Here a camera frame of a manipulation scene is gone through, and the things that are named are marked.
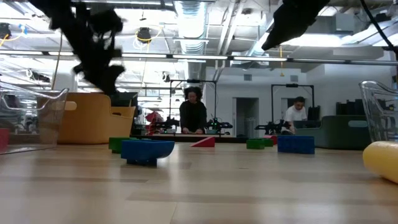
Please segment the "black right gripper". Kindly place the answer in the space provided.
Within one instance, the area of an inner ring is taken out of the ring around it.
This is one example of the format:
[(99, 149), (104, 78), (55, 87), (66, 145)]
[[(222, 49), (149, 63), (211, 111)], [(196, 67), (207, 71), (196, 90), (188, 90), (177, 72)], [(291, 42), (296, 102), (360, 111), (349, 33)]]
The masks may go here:
[(299, 30), (306, 31), (330, 0), (282, 0), (275, 12), (275, 26), (262, 45), (266, 51), (298, 36)]

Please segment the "long blue brick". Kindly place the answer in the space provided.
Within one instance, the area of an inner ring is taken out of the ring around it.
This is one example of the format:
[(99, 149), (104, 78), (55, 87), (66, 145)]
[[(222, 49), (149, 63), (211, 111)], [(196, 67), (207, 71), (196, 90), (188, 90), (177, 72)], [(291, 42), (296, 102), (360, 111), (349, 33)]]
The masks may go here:
[(315, 139), (313, 136), (280, 135), (277, 137), (277, 150), (293, 154), (314, 154)]

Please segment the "square blue brick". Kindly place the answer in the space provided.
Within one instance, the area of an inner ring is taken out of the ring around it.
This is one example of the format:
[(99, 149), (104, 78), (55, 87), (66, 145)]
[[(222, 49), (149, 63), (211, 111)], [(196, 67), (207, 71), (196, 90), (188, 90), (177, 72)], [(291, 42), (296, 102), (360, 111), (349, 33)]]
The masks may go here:
[(174, 141), (123, 140), (121, 158), (131, 165), (156, 166), (157, 160), (168, 157), (174, 146)]

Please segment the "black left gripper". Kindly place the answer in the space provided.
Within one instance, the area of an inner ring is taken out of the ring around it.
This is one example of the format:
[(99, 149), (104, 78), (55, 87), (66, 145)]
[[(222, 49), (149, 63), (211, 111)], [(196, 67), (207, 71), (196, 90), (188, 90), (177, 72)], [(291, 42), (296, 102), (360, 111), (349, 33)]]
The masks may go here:
[[(81, 20), (88, 29), (91, 39), (107, 50), (111, 58), (122, 56), (121, 49), (115, 49), (114, 45), (116, 34), (123, 29), (123, 22), (114, 9), (105, 9), (94, 14), (89, 9), (76, 9), (75, 14), (76, 18)], [(125, 68), (122, 65), (112, 65), (104, 71), (102, 76), (99, 68), (81, 63), (73, 68), (73, 72), (83, 73), (86, 81), (101, 89), (105, 94), (113, 95), (116, 93), (116, 80), (125, 72)]]

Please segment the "yellow plastic bin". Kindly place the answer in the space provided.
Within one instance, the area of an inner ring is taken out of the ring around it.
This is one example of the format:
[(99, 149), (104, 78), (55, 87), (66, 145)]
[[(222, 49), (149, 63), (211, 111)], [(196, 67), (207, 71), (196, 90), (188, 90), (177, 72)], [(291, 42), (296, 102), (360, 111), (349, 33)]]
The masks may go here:
[(112, 106), (102, 93), (69, 93), (67, 101), (76, 108), (64, 112), (58, 144), (107, 144), (110, 138), (130, 136), (134, 106)]

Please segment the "person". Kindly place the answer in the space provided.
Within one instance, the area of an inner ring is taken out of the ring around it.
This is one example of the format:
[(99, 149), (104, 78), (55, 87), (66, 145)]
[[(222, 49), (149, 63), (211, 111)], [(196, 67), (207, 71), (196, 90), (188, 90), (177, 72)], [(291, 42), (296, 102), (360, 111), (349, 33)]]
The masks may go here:
[(204, 134), (207, 118), (206, 106), (201, 101), (198, 86), (184, 89), (185, 101), (180, 105), (180, 127), (183, 134)]
[(307, 112), (305, 108), (305, 98), (302, 96), (298, 96), (294, 99), (294, 103), (290, 106), (284, 116), (284, 121), (289, 124), (289, 127), (285, 126), (281, 129), (281, 134), (283, 135), (291, 135), (295, 134), (295, 121), (306, 121), (307, 120)]

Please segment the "teal plastic bin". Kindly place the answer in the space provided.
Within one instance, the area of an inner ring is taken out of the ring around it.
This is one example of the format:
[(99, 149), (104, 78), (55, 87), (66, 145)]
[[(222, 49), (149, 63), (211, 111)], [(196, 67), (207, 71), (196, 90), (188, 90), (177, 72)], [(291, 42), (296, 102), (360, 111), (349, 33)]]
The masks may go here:
[(320, 121), (294, 121), (294, 127), (296, 135), (314, 137), (319, 148), (363, 151), (371, 144), (365, 116), (324, 116)]

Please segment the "black gantry frame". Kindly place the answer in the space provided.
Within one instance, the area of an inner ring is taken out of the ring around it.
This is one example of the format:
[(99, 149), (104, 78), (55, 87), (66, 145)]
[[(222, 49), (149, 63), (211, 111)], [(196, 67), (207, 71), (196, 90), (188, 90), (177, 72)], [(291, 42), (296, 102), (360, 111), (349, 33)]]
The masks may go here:
[[(176, 86), (172, 86), (173, 82), (178, 82)], [(199, 83), (212, 83), (214, 86), (214, 112), (213, 112), (213, 121), (217, 118), (216, 115), (216, 109), (217, 109), (217, 103), (218, 103), (218, 91), (217, 91), (217, 81), (215, 80), (199, 80), (199, 79), (186, 79), (186, 80), (180, 80), (180, 79), (170, 79), (169, 82), (169, 116), (171, 116), (171, 107), (172, 107), (172, 92), (174, 89), (176, 89), (181, 83), (190, 83), (190, 84), (199, 84)]]
[(287, 83), (287, 84), (271, 84), (271, 117), (272, 121), (274, 121), (274, 87), (275, 86), (283, 86), (286, 88), (298, 88), (298, 87), (309, 87), (311, 88), (311, 94), (310, 96), (312, 97), (312, 107), (315, 107), (315, 86), (314, 85), (299, 85), (296, 83)]

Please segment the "red bag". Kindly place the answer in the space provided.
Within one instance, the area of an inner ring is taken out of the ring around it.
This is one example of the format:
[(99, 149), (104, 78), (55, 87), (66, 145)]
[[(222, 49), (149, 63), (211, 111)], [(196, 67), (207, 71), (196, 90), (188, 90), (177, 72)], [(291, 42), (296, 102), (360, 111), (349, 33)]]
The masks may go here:
[(145, 116), (146, 121), (148, 122), (148, 125), (152, 125), (158, 122), (163, 122), (164, 119), (163, 117), (156, 111), (153, 111)]

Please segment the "clear plastic tray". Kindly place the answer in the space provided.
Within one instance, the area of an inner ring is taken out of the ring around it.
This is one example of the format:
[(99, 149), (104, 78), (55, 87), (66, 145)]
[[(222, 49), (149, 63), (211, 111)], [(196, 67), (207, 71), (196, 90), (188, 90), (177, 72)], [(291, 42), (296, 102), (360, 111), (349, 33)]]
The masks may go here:
[(372, 80), (359, 84), (372, 142), (398, 142), (398, 90)]
[(31, 90), (0, 82), (0, 128), (9, 129), (6, 152), (51, 149), (67, 107), (68, 89)]

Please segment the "red wedge block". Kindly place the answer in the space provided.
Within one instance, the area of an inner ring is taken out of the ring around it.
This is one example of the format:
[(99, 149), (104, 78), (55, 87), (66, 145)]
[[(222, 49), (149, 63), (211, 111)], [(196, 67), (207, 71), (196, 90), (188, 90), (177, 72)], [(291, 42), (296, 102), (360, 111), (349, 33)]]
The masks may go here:
[(193, 143), (191, 147), (215, 147), (215, 142), (216, 142), (215, 137), (208, 137)]

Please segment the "red rectangular block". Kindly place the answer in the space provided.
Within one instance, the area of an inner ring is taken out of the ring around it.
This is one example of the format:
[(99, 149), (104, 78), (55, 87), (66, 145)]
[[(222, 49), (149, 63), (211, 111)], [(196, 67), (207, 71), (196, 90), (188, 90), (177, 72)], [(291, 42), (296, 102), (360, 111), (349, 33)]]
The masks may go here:
[(0, 128), (0, 152), (6, 152), (9, 144), (9, 129)]

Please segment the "stack of black crates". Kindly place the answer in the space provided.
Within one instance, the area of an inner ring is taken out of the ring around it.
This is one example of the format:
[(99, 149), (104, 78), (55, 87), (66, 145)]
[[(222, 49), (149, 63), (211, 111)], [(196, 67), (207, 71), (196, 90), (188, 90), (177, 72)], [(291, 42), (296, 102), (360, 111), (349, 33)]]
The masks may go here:
[(336, 115), (364, 116), (363, 101), (361, 99), (355, 99), (354, 101), (347, 100), (343, 103), (337, 102)]

